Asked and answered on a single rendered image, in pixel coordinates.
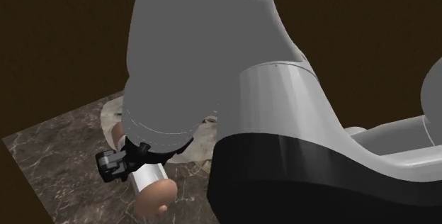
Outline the white and tan rolling pin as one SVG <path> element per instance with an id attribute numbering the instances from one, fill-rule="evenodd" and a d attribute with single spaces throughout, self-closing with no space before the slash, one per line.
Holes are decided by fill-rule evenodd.
<path id="1" fill-rule="evenodd" d="M 178 187 L 168 178 L 164 164 L 173 153 L 153 153 L 153 164 L 144 164 L 129 175 L 136 193 L 134 208 L 140 216 L 159 215 L 176 200 Z"/>

